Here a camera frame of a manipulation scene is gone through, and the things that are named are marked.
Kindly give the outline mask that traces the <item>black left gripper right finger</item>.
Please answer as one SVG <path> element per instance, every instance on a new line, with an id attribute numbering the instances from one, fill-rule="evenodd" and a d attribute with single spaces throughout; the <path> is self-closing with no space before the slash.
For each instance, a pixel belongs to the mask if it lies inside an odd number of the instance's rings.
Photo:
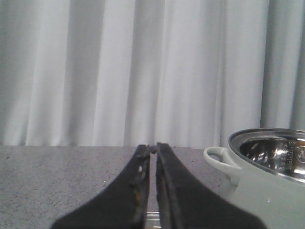
<path id="1" fill-rule="evenodd" d="M 263 229 L 256 216 L 204 186 L 168 144 L 158 143 L 156 187 L 163 229 Z"/>

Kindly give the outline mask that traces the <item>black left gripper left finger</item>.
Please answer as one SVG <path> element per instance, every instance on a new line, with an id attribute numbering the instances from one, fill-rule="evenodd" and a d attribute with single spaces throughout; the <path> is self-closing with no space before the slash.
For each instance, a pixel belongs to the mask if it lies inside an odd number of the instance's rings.
<path id="1" fill-rule="evenodd" d="M 150 150 L 139 145 L 114 181 L 85 205 L 54 222 L 54 229 L 143 229 L 149 196 Z"/>

